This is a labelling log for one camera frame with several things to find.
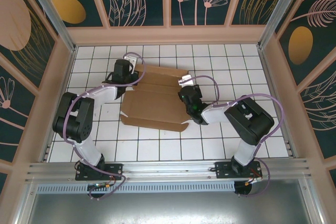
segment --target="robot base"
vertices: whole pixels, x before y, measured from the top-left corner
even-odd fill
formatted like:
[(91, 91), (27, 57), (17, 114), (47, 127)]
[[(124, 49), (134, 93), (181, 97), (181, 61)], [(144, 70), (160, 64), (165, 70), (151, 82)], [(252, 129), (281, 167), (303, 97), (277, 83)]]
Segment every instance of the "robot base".
[(236, 172), (232, 169), (232, 162), (216, 162), (214, 171), (216, 172), (217, 178), (252, 178), (255, 177), (255, 174), (252, 172), (256, 172), (260, 177), (262, 177), (260, 163), (258, 161), (252, 161), (247, 166), (244, 167), (241, 175), (236, 174)]
[[(108, 173), (116, 173), (116, 174), (122, 174), (122, 164), (105, 164), (104, 170)], [(121, 177), (114, 176), (116, 180), (121, 180)], [(110, 176), (107, 174), (100, 173), (94, 169), (92, 169), (90, 166), (85, 165), (83, 163), (79, 163), (76, 169), (76, 176), (75, 180), (77, 181), (109, 181), (111, 180)]]

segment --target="wire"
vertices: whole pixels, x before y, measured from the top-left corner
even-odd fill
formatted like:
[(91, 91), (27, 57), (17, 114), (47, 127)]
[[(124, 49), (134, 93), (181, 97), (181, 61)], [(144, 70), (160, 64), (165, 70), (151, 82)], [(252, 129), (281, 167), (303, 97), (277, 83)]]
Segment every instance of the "wire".
[(90, 198), (91, 198), (92, 200), (102, 200), (102, 199), (105, 199), (105, 198), (107, 198), (108, 196), (112, 195), (116, 190), (119, 189), (120, 186), (122, 186), (122, 184), (125, 183), (125, 181), (126, 181), (126, 177), (125, 177), (124, 175), (122, 175), (122, 174), (106, 172), (106, 171), (104, 171), (104, 170), (98, 169), (98, 168), (96, 168), (95, 166), (91, 165), (91, 164), (90, 164), (86, 159), (84, 159), (84, 157), (79, 153), (79, 151), (77, 150), (77, 148), (76, 148), (76, 146), (74, 145), (74, 143), (71, 142), (71, 141), (69, 141), (69, 140), (67, 140), (67, 133), (66, 133), (66, 131), (67, 131), (67, 124), (68, 124), (69, 117), (70, 117), (70, 112), (71, 112), (72, 108), (75, 106), (76, 102), (78, 102), (78, 100), (79, 100), (80, 98), (82, 98), (82, 97), (84, 97), (84, 96), (86, 96), (86, 95), (90, 95), (90, 93), (93, 93), (93, 92), (96, 92), (96, 91), (98, 91), (98, 90), (101, 90), (101, 89), (103, 89), (104, 87), (128, 87), (128, 86), (132, 86), (132, 85), (138, 83), (139, 81), (141, 81), (141, 79), (144, 77), (144, 74), (145, 74), (145, 72), (146, 72), (146, 64), (145, 64), (145, 61), (143, 60), (143, 58), (142, 58), (139, 54), (137, 54), (137, 53), (135, 53), (135, 52), (127, 52), (126, 54), (123, 55), (123, 58), (124, 58), (125, 56), (129, 55), (129, 54), (136, 55), (138, 58), (140, 58), (140, 59), (142, 60), (142, 63), (143, 63), (143, 72), (142, 72), (141, 76), (138, 78), (138, 80), (133, 81), (133, 82), (131, 82), (131, 83), (129, 83), (129, 84), (105, 84), (105, 83), (103, 83), (103, 84), (101, 84), (101, 85), (98, 86), (98, 87), (95, 87), (95, 88), (93, 88), (93, 89), (90, 89), (90, 90), (88, 90), (88, 91), (85, 91), (83, 94), (78, 95), (78, 96), (73, 100), (73, 102), (72, 102), (71, 105), (69, 106), (69, 109), (68, 109), (68, 111), (67, 111), (67, 114), (66, 114), (66, 116), (65, 116), (65, 118), (64, 118), (64, 125), (63, 125), (63, 131), (62, 131), (64, 141), (65, 141), (66, 143), (71, 144), (71, 145), (73, 146), (73, 148), (74, 148), (73, 150), (75, 151), (75, 153), (77, 154), (77, 156), (80, 158), (80, 160), (83, 161), (83, 162), (84, 162), (85, 164), (87, 164), (88, 166), (90, 166), (92, 169), (94, 169), (94, 170), (96, 170), (96, 171), (98, 171), (98, 172), (100, 172), (100, 173), (107, 174), (107, 175), (109, 175), (109, 176), (115, 176), (115, 177), (122, 177), (122, 178), (123, 178), (123, 181), (122, 181), (117, 187), (115, 187), (115, 189), (113, 189), (112, 191), (110, 191), (108, 194), (104, 194), (103, 196), (101, 196), (101, 197), (99, 197), (99, 198), (94, 198), (94, 197), (91, 195), (92, 190), (90, 190), (90, 191), (89, 191), (89, 196), (90, 196)]
[(245, 196), (245, 197), (256, 197), (256, 196), (262, 195), (267, 190), (267, 188), (269, 186), (269, 183), (271, 181), (271, 172), (269, 171), (269, 168), (266, 165), (266, 163), (262, 159), (260, 159), (260, 158), (255, 157), (255, 159), (258, 160), (259, 162), (261, 162), (265, 166), (265, 168), (267, 170), (267, 176), (268, 176), (268, 178), (267, 178), (267, 184), (266, 184), (266, 186), (264, 187), (264, 189), (261, 192), (256, 193), (256, 194), (251, 194), (251, 195), (249, 195), (249, 194), (248, 195), (242, 195), (242, 196)]
[(210, 76), (195, 76), (195, 77), (191, 77), (190, 79), (187, 79), (185, 81), (181, 81), (180, 84), (184, 84), (184, 83), (186, 83), (188, 81), (195, 80), (197, 78), (208, 78), (208, 79), (210, 79), (210, 80), (212, 80), (214, 82), (214, 85), (215, 85), (216, 90), (217, 90), (216, 101), (212, 102), (211, 104), (218, 103), (218, 101), (219, 101), (219, 86), (218, 86), (218, 84), (217, 84), (217, 82), (215, 81), (214, 78), (212, 78)]
[(79, 165), (79, 162), (80, 162), (80, 160), (79, 160), (79, 161), (77, 161), (77, 162), (75, 162), (75, 165), (74, 165), (74, 168), (75, 168), (75, 170), (77, 170), (77, 168), (78, 168), (78, 165)]
[(112, 179), (113, 179), (113, 186), (116, 184), (116, 180), (115, 180), (115, 177), (113, 177), (113, 176), (110, 176), (111, 177), (111, 179), (110, 179), (110, 181), (108, 181), (108, 184), (109, 183), (111, 183), (111, 181), (112, 181)]
[[(197, 79), (197, 78), (200, 78), (200, 77), (209, 78), (209, 79), (211, 79), (211, 80), (214, 82), (214, 85), (216, 86), (218, 95), (216, 95), (216, 101), (214, 101), (212, 104), (218, 102), (218, 101), (219, 101), (219, 87), (218, 87), (217, 82), (216, 82), (212, 77), (210, 77), (210, 76), (196, 76), (196, 77), (192, 77), (192, 78), (187, 79), (187, 80), (185, 80), (185, 81), (183, 81), (183, 82), (180, 82), (180, 83), (183, 84), (183, 83), (186, 83), (187, 81), (194, 80), (194, 79)], [(263, 193), (267, 190), (267, 188), (268, 188), (268, 186), (269, 186), (269, 183), (270, 183), (270, 178), (271, 178), (271, 175), (270, 175), (270, 171), (269, 171), (268, 166), (266, 165), (266, 163), (265, 163), (263, 160), (261, 160), (260, 158), (257, 158), (256, 155), (257, 155), (257, 153), (258, 153), (258, 151), (259, 151), (261, 145), (263, 144), (263, 142), (264, 142), (267, 138), (269, 138), (270, 136), (272, 136), (278, 129), (280, 129), (280, 127), (282, 126), (282, 124), (283, 124), (283, 122), (284, 122), (285, 112), (283, 111), (283, 107), (282, 107), (281, 103), (280, 103), (276, 98), (272, 97), (271, 95), (268, 95), (268, 94), (262, 94), (262, 93), (256, 93), (256, 94), (244, 95), (244, 96), (242, 96), (242, 97), (240, 97), (240, 98), (238, 98), (238, 99), (236, 99), (236, 100), (234, 100), (234, 101), (232, 101), (232, 102), (228, 102), (227, 105), (228, 105), (228, 106), (233, 106), (233, 105), (235, 105), (237, 102), (239, 102), (239, 101), (241, 101), (241, 100), (243, 100), (243, 99), (245, 99), (245, 98), (248, 98), (248, 97), (267, 97), (267, 98), (270, 98), (270, 99), (272, 99), (274, 102), (276, 102), (276, 103), (278, 104), (278, 106), (279, 106), (279, 108), (280, 108), (280, 111), (281, 111), (281, 118), (280, 118), (280, 121), (279, 121), (278, 125), (277, 125), (277, 126), (270, 132), (270, 133), (268, 133), (266, 136), (264, 136), (264, 137), (259, 141), (259, 143), (258, 143), (258, 145), (257, 145), (257, 147), (256, 147), (256, 149), (255, 149), (255, 151), (254, 151), (254, 153), (253, 153), (253, 157), (254, 157), (256, 160), (260, 161), (260, 162), (265, 166), (265, 168), (266, 168), (266, 170), (267, 170), (267, 174), (268, 174), (268, 179), (267, 179), (266, 187), (265, 187), (261, 192), (256, 193), (256, 194), (253, 194), (253, 195), (245, 195), (246, 197), (254, 197), (254, 196), (259, 196), (259, 195), (263, 194)], [(220, 106), (222, 106), (222, 105), (221, 105), (221, 104), (220, 104), (220, 105), (213, 105), (214, 108), (218, 108), (218, 107), (220, 107)]]
[(259, 178), (261, 177), (255, 170), (253, 170), (252, 168), (250, 168), (250, 170), (255, 174), (257, 175)]
[(275, 101), (278, 104), (278, 106), (280, 108), (280, 112), (281, 112), (281, 118), (280, 118), (280, 121), (279, 121), (278, 125), (270, 133), (268, 133), (266, 136), (264, 136), (259, 141), (259, 143), (258, 143), (258, 145), (257, 145), (257, 147), (256, 147), (256, 149), (255, 149), (255, 151), (253, 153), (253, 157), (255, 157), (257, 155), (257, 152), (259, 151), (261, 145), (263, 144), (263, 142), (266, 141), (267, 138), (269, 138), (270, 136), (272, 136), (278, 129), (280, 129), (280, 127), (282, 126), (282, 124), (284, 122), (284, 119), (285, 119), (285, 112), (283, 111), (283, 107), (282, 107), (281, 103), (276, 98), (272, 97), (271, 95), (261, 94), (261, 93), (244, 95), (244, 96), (242, 96), (242, 97), (240, 97), (240, 98), (238, 98), (238, 99), (236, 99), (236, 100), (234, 100), (232, 102), (228, 102), (227, 104), (229, 106), (233, 106), (233, 105), (235, 105), (235, 103), (237, 103), (237, 102), (239, 102), (239, 101), (241, 101), (241, 100), (243, 100), (245, 98), (248, 98), (248, 97), (267, 97), (267, 98), (270, 98), (270, 99), (272, 99), (273, 101)]
[[(217, 90), (217, 93), (216, 93), (216, 101), (214, 101), (214, 102), (211, 103), (211, 104), (213, 105), (214, 108), (218, 108), (218, 107), (220, 107), (220, 106), (223, 106), (222, 104), (214, 105), (214, 103), (216, 103), (216, 102), (219, 101), (219, 86), (218, 86), (218, 84), (217, 84), (217, 82), (215, 81), (214, 78), (212, 78), (212, 77), (210, 77), (210, 76), (195, 76), (195, 77), (191, 77), (190, 79), (187, 79), (187, 80), (185, 80), (185, 81), (180, 82), (180, 84), (184, 84), (184, 83), (186, 83), (186, 82), (188, 82), (188, 81), (190, 81), (190, 80), (195, 80), (195, 79), (197, 79), (197, 78), (208, 78), (208, 79), (210, 79), (210, 80), (212, 80), (212, 81), (214, 82), (214, 85), (215, 85), (216, 90)], [(272, 99), (273, 101), (275, 101), (275, 102), (278, 104), (278, 106), (279, 106), (279, 108), (280, 108), (280, 110), (281, 110), (281, 118), (280, 118), (280, 121), (279, 121), (278, 125), (277, 125), (277, 126), (270, 132), (270, 133), (268, 133), (266, 136), (264, 136), (264, 137), (259, 141), (259, 143), (258, 143), (258, 145), (257, 145), (257, 147), (256, 147), (256, 149), (255, 149), (255, 152), (253, 153), (253, 157), (255, 157), (255, 156), (257, 155), (257, 152), (259, 151), (261, 145), (263, 144), (263, 142), (264, 142), (267, 138), (269, 138), (270, 136), (272, 136), (272, 135), (273, 135), (273, 134), (274, 134), (274, 133), (275, 133), (275, 132), (282, 126), (282, 124), (283, 124), (283, 122), (284, 122), (283, 120), (284, 120), (284, 118), (285, 118), (285, 112), (283, 111), (283, 107), (282, 107), (281, 103), (280, 103), (276, 98), (272, 97), (271, 95), (268, 95), (268, 94), (262, 94), (262, 93), (256, 93), (256, 94), (248, 94), (248, 95), (244, 95), (244, 96), (242, 96), (242, 97), (240, 97), (240, 98), (238, 98), (238, 99), (236, 99), (236, 100), (234, 100), (234, 101), (232, 101), (232, 102), (228, 102), (227, 105), (229, 105), (229, 106), (233, 106), (233, 105), (235, 105), (237, 102), (239, 102), (239, 101), (241, 101), (241, 100), (243, 100), (243, 99), (245, 99), (245, 98), (248, 98), (248, 97), (267, 97), (267, 98), (270, 98), (270, 99)]]

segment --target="leaf illustration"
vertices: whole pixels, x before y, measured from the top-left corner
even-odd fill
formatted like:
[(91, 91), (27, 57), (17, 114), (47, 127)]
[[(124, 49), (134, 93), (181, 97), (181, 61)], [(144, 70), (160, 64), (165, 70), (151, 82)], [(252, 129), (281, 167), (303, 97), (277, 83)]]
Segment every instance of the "leaf illustration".
[(314, 27), (327, 27), (335, 17), (336, 0), (317, 0), (307, 14), (309, 25)]
[(336, 127), (336, 72), (327, 80), (304, 90), (302, 100), (314, 130)]
[(120, 24), (120, 10), (118, 6), (118, 0), (110, 0), (109, 21), (112, 26), (118, 26)]
[(146, 17), (145, 0), (110, 0), (109, 21), (112, 26), (134, 26)]

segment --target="peach circle shape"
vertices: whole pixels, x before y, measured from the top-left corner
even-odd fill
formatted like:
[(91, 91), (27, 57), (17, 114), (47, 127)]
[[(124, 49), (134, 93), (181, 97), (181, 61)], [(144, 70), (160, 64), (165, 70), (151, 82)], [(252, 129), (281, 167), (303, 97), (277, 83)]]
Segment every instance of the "peach circle shape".
[(30, 38), (29, 9), (24, 0), (0, 0), (0, 45), (19, 51)]

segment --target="cardboard flap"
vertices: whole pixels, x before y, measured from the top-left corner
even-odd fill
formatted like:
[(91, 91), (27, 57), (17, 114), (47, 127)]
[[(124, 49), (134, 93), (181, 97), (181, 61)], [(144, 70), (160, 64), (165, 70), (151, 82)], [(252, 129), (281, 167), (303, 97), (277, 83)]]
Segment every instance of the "cardboard flap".
[(167, 123), (167, 122), (158, 122), (151, 121), (146, 119), (136, 119), (128, 118), (127, 116), (120, 115), (121, 122), (125, 125), (139, 126), (157, 130), (166, 130), (166, 131), (178, 131), (182, 132), (188, 127), (188, 123), (179, 124), (179, 123)]
[(181, 86), (168, 87), (168, 86), (160, 86), (160, 85), (147, 84), (147, 83), (139, 83), (138, 86), (133, 87), (133, 89), (155, 92), (155, 93), (163, 93), (163, 94), (177, 94), (181, 90)]
[(181, 124), (190, 116), (177, 93), (130, 90), (124, 94), (121, 111), (130, 118)]
[[(140, 76), (143, 72), (143, 65), (136, 65), (135, 70), (139, 72)], [(188, 74), (187, 70), (146, 65), (146, 73), (144, 77), (141, 79), (140, 83), (137, 86), (133, 86), (133, 88), (135, 90), (141, 90), (144, 84), (181, 88), (178, 84), (178, 80), (186, 74)]]
[[(139, 71), (140, 73), (142, 73), (143, 67), (144, 67), (143, 65), (137, 64), (135, 65), (135, 71)], [(156, 74), (172, 76), (172, 77), (182, 77), (188, 74), (188, 70), (146, 65), (146, 73), (156, 73)]]

